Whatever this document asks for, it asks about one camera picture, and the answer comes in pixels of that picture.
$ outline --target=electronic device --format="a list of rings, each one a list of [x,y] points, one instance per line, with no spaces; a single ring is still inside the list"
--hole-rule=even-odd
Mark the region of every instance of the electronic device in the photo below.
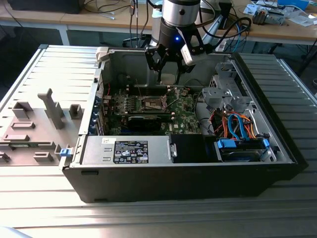
[[[283,90],[316,100],[274,56],[209,56],[175,86],[157,83],[142,50],[98,49],[77,144],[60,154],[83,201],[255,196],[307,166],[275,105]]]
[[[59,11],[78,14],[85,0],[8,0],[13,10]]]

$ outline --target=blue cable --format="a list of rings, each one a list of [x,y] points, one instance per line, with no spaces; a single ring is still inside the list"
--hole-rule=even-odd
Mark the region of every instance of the blue cable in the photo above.
[[[250,140],[249,137],[248,137],[248,134],[245,132],[244,130],[244,127],[243,127],[243,121],[242,121],[242,118],[239,116],[239,115],[236,115],[236,114],[231,114],[228,118],[228,129],[230,131],[230,133],[236,137],[237,140],[240,140],[240,138],[237,136],[236,133],[234,133],[233,129],[232,129],[232,119],[233,117],[237,117],[238,118],[238,121],[239,121],[239,125],[240,125],[240,131],[241,131],[241,135],[244,139],[246,140]]]
[[[236,24],[236,26],[237,26],[237,28],[238,28],[238,32],[240,32],[239,25],[238,25],[238,24]],[[237,41],[236,46],[235,46],[235,48],[233,49],[233,51],[232,51],[232,52],[235,52],[235,51],[236,51],[236,49],[238,48],[238,44],[239,44],[239,42],[240,42],[240,36],[241,36],[241,34],[239,34],[238,41]]]

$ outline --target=power supply label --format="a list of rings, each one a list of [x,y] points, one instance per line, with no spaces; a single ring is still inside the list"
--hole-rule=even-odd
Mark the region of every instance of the power supply label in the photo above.
[[[113,162],[115,164],[137,164],[149,162],[147,141],[116,141]]]

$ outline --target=silver ribbed surface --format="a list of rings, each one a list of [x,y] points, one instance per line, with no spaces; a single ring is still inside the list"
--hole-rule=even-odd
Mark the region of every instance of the silver ribbed surface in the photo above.
[[[96,49],[49,48],[55,48],[52,49],[55,52],[91,49],[88,58],[81,57],[86,53],[78,53],[76,58],[62,54],[54,59],[90,63],[94,60],[92,51]],[[52,59],[42,56],[41,60]],[[70,89],[78,89],[82,82],[91,83],[84,79],[90,75],[76,77],[68,79],[74,86]],[[37,90],[49,80],[42,78]],[[279,113],[316,111],[311,106],[276,105],[274,108]],[[0,224],[15,227],[34,238],[313,238],[317,235],[316,151],[304,149],[302,153],[310,166],[291,181],[280,181],[259,197],[193,201],[86,204],[57,166],[0,166]]]
[[[317,159],[317,104],[273,55],[240,54],[304,158]]]

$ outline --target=metal table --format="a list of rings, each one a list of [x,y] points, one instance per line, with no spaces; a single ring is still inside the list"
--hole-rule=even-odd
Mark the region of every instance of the metal table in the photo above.
[[[0,103],[1,136],[13,117],[10,105],[28,97],[26,90],[37,94],[41,85],[58,82],[55,92],[76,94],[73,99],[84,108],[95,51],[38,49]],[[67,79],[74,73],[86,79]],[[70,103],[63,101],[62,107]],[[0,167],[0,224],[32,237],[316,237],[317,161],[308,163],[292,181],[259,197],[94,204],[79,199],[57,166]]]

